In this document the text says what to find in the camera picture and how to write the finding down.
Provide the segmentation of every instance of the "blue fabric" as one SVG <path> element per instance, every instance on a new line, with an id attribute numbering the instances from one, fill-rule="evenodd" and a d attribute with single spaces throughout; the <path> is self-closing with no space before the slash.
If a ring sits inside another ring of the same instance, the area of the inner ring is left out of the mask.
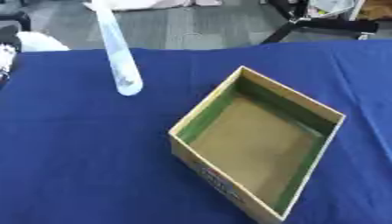
<path id="1" fill-rule="evenodd" d="M 392 223 L 392 42 L 23 53 L 0 92 L 0 223 L 254 223 L 170 153 L 167 130 L 245 65 L 347 114 L 286 223 Z"/>

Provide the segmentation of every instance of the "open box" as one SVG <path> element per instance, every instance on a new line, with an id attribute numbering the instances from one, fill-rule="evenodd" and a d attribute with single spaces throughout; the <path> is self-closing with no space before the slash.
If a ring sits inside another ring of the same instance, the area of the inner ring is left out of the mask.
<path id="1" fill-rule="evenodd" d="M 281 223 L 344 118 L 242 66 L 169 134 L 172 153 L 250 217 Z"/>

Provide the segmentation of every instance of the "white object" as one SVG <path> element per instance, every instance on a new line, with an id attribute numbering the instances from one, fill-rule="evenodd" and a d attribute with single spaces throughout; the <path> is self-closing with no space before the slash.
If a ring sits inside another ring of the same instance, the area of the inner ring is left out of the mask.
<path id="1" fill-rule="evenodd" d="M 350 10 L 347 14 L 346 17 L 348 20 L 355 20 L 358 17 L 358 14 L 360 14 L 360 10 L 362 9 L 363 4 L 365 3 L 366 0 L 355 0 L 355 6 L 353 7 L 352 10 Z"/>
<path id="2" fill-rule="evenodd" d="M 330 18 L 351 10 L 354 0 L 311 0 L 308 5 L 308 14 L 311 18 Z"/>
<path id="3" fill-rule="evenodd" d="M 135 95 L 142 90 L 143 81 L 116 18 L 101 0 L 93 0 L 93 5 L 117 91 L 121 95 Z"/>
<path id="4" fill-rule="evenodd" d="M 195 3 L 199 6 L 219 6 L 219 5 L 222 5 L 221 0 L 195 0 Z"/>
<path id="5" fill-rule="evenodd" d="M 35 31 L 20 31 L 17 37 L 22 42 L 22 52 L 68 51 L 57 39 Z"/>
<path id="6" fill-rule="evenodd" d="M 222 5 L 221 0 L 102 0 L 102 3 L 112 11 L 165 9 L 179 6 L 186 7 L 193 3 L 200 6 Z M 90 10 L 95 10 L 91 3 L 83 4 Z"/>
<path id="7" fill-rule="evenodd" d="M 10 78 L 9 72 L 12 63 L 17 56 L 17 50 L 14 46 L 0 44 L 0 82 Z"/>
<path id="8" fill-rule="evenodd" d="M 267 0 L 260 0 L 260 4 L 267 4 Z M 297 4 L 298 0 L 289 0 L 289 4 Z"/>

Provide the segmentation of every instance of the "black chair leg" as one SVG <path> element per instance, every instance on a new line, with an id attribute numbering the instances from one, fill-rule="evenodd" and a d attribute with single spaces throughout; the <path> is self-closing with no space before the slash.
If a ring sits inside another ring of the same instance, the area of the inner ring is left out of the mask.
<path id="1" fill-rule="evenodd" d="M 24 7 L 27 5 L 27 2 L 25 0 L 19 0 L 19 2 Z"/>
<path id="2" fill-rule="evenodd" d="M 275 9 L 281 14 L 282 17 L 286 19 L 290 19 L 292 17 L 292 15 L 290 14 L 291 7 L 287 0 L 274 0 L 269 1 L 269 3 L 275 7 Z"/>
<path id="3" fill-rule="evenodd" d="M 30 32 L 32 30 L 32 20 L 24 11 L 19 11 L 13 14 L 0 14 L 0 21 L 1 20 L 18 21 L 22 27 L 22 31 L 24 32 Z"/>
<path id="4" fill-rule="evenodd" d="M 280 42 L 295 29 L 297 29 L 297 25 L 292 22 L 288 22 L 281 26 L 279 30 L 275 31 L 272 35 L 266 38 L 262 44 Z"/>
<path id="5" fill-rule="evenodd" d="M 376 33 L 379 26 L 375 21 L 346 21 L 327 18 L 313 18 L 309 21 L 299 21 L 297 25 L 299 27 L 319 28 L 327 30 L 343 30 L 358 33 Z"/>

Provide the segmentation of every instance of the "plastic bottle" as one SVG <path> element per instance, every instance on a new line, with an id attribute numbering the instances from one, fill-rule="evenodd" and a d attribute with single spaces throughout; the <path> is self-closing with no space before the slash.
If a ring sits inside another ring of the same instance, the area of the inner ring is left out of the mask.
<path id="1" fill-rule="evenodd" d="M 135 95 L 142 90 L 143 81 L 116 18 L 101 0 L 93 0 L 93 5 L 117 91 L 121 95 Z"/>

